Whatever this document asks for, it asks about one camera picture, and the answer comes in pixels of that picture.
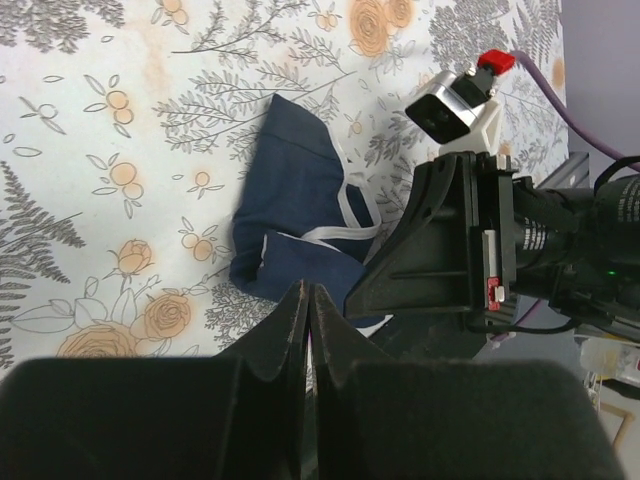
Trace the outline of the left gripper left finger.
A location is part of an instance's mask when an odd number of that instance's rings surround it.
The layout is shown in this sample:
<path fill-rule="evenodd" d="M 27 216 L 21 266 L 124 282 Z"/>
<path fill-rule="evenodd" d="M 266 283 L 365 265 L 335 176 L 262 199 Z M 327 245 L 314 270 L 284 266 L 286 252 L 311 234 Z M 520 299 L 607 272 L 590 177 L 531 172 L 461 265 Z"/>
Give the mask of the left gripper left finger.
<path fill-rule="evenodd" d="M 36 359 L 1 386 L 5 479 L 297 479 L 308 286 L 212 357 Z"/>

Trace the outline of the navy white-trimmed underwear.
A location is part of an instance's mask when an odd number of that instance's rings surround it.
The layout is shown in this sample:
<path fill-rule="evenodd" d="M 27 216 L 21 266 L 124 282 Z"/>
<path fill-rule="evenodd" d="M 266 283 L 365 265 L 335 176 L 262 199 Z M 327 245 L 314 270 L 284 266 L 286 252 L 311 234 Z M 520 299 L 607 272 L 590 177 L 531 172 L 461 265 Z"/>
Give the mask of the navy white-trimmed underwear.
<path fill-rule="evenodd" d="M 305 280 L 324 286 L 343 311 L 381 224 L 364 175 L 330 128 L 273 95 L 233 218 L 231 282 L 277 302 Z"/>

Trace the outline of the floral table mat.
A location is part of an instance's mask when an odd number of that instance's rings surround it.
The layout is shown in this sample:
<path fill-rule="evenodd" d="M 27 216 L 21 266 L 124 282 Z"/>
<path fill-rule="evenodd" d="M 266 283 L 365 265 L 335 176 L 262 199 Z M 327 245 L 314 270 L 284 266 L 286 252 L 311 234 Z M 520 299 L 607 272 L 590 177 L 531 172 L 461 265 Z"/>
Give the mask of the floral table mat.
<path fill-rule="evenodd" d="M 565 92 L 557 1 L 5 1 L 1 367 L 206 355 L 271 304 L 227 279 L 269 101 L 325 122 L 395 226 L 436 145 L 404 104 L 489 49 Z"/>

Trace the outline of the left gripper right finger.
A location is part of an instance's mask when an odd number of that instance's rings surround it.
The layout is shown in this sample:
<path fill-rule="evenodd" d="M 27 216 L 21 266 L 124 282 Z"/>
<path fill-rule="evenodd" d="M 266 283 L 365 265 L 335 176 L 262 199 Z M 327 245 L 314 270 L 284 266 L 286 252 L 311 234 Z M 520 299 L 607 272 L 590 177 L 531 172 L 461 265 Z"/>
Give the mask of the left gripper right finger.
<path fill-rule="evenodd" d="M 310 291 L 322 479 L 621 479 L 581 384 L 547 361 L 400 361 Z"/>

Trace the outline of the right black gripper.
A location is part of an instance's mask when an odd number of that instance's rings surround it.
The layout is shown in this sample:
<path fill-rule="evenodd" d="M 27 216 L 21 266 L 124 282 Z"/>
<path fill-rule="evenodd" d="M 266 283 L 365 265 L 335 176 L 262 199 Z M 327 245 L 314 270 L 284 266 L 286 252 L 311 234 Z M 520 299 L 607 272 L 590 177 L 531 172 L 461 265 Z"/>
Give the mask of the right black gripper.
<path fill-rule="evenodd" d="M 404 214 L 346 297 L 346 318 L 474 309 L 474 173 L 481 223 L 497 235 L 490 309 L 504 288 L 547 301 L 567 317 L 565 330 L 638 327 L 639 177 L 616 175 L 638 161 L 622 158 L 593 187 L 572 189 L 537 188 L 515 177 L 509 159 L 486 153 L 417 166 Z"/>

